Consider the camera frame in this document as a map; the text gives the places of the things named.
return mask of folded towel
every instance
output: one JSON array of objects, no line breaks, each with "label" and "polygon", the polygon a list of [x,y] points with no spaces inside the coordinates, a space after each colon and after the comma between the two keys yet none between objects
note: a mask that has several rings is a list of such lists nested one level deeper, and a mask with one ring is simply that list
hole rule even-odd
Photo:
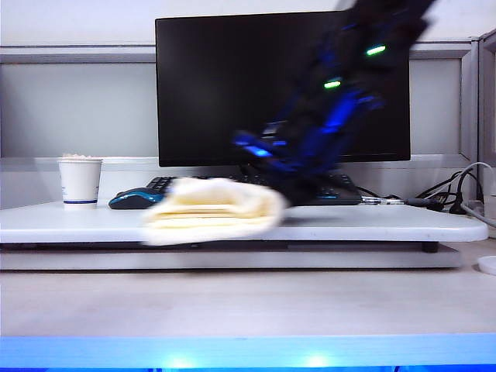
[{"label": "folded towel", "polygon": [[278,226],[287,204],[277,191],[227,178],[178,178],[147,209],[145,244],[165,246],[240,238]]}]

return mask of white shelf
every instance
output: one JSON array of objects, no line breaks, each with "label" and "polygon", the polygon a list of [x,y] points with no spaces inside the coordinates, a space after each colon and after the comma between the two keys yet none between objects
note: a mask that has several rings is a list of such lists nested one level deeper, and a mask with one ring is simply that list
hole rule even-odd
[{"label": "white shelf", "polygon": [[[0,211],[1,243],[143,241],[140,210],[65,211],[61,201]],[[283,224],[241,240],[470,242],[487,238],[475,219],[408,205],[290,208]]]}]

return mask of computer monitor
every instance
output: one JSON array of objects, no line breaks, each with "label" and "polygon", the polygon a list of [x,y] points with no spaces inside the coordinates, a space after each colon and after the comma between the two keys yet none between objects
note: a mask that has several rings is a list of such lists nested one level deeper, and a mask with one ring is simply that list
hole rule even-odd
[{"label": "computer monitor", "polygon": [[[279,119],[321,36],[342,12],[221,15],[156,20],[159,164],[248,164],[236,130]],[[377,87],[385,106],[363,117],[341,161],[410,158],[408,55]]]}]

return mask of white paper cup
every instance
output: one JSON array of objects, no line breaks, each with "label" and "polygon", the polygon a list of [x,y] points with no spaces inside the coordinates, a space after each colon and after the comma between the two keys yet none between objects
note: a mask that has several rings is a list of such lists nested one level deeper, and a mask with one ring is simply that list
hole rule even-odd
[{"label": "white paper cup", "polygon": [[96,208],[102,159],[59,159],[62,199],[69,210]]}]

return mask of blue computer mouse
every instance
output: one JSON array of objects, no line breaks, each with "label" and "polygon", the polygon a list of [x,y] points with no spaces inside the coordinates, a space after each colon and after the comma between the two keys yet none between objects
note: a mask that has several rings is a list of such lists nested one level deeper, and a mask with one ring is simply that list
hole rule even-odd
[{"label": "blue computer mouse", "polygon": [[112,209],[146,209],[164,198],[164,194],[152,188],[132,188],[128,191],[118,192],[108,202]]}]

